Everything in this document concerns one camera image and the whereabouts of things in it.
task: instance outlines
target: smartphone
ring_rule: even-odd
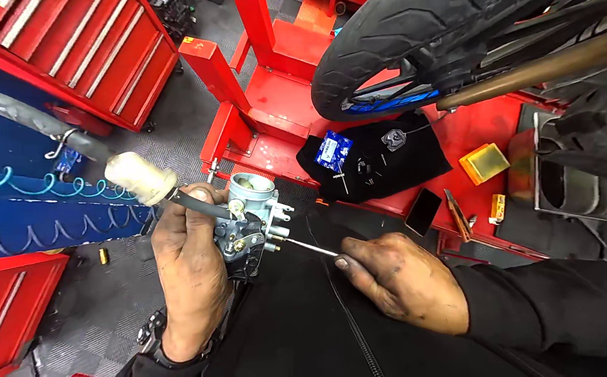
[[[417,198],[404,221],[406,227],[424,237],[432,226],[433,218],[436,217],[441,198],[431,191],[423,188],[417,194]]]

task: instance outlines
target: dirty hand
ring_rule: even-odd
[[[213,204],[227,200],[226,191],[207,183],[180,190]],[[191,360],[204,349],[231,293],[214,228],[214,217],[169,202],[152,234],[167,307],[162,349],[174,362]]]
[[[440,333],[467,332],[466,297],[454,276],[406,235],[367,242],[346,237],[341,250],[336,266],[384,314]]]

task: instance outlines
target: zipper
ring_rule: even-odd
[[[313,231],[310,229],[310,223],[308,222],[308,214],[306,214],[306,226],[308,226],[308,232],[310,233],[310,236],[313,237],[313,241],[315,241],[316,246],[320,247],[320,244],[317,243],[317,239],[313,235]],[[332,289],[334,290],[334,294],[336,295],[336,300],[338,300],[338,303],[341,305],[341,308],[343,308],[343,312],[346,315],[346,319],[348,320],[348,324],[350,325],[352,334],[354,335],[354,338],[357,341],[357,345],[359,346],[359,349],[362,351],[362,354],[364,355],[366,364],[368,365],[368,368],[371,370],[373,377],[384,377],[381,366],[378,364],[378,361],[376,360],[375,356],[373,356],[373,352],[371,351],[371,348],[368,346],[368,343],[366,342],[366,339],[364,338],[364,334],[362,334],[362,331],[359,329],[359,325],[357,325],[357,322],[354,320],[352,313],[350,313],[350,310],[343,302],[341,295],[338,293],[338,289],[336,289],[336,285],[334,284],[334,282],[332,280],[332,275],[331,275],[331,273],[329,273],[329,268],[327,267],[327,263],[324,261],[323,257],[320,257],[320,262],[322,263],[322,265],[324,267],[324,271],[327,273],[327,280],[329,280],[329,284],[331,284]]]

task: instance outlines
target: fingernail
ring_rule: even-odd
[[[190,192],[190,196],[195,199],[199,199],[202,202],[205,202],[206,198],[208,198],[208,195],[206,195],[206,193],[201,190],[192,190]]]
[[[348,268],[348,262],[343,258],[337,259],[334,264],[341,270]]]

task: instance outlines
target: black sleeve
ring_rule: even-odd
[[[547,260],[502,270],[452,269],[469,306],[468,335],[542,352],[607,357],[607,261]]]
[[[134,355],[122,368],[118,377],[199,377],[208,364],[208,360],[196,362],[187,368],[167,369],[143,355]]]

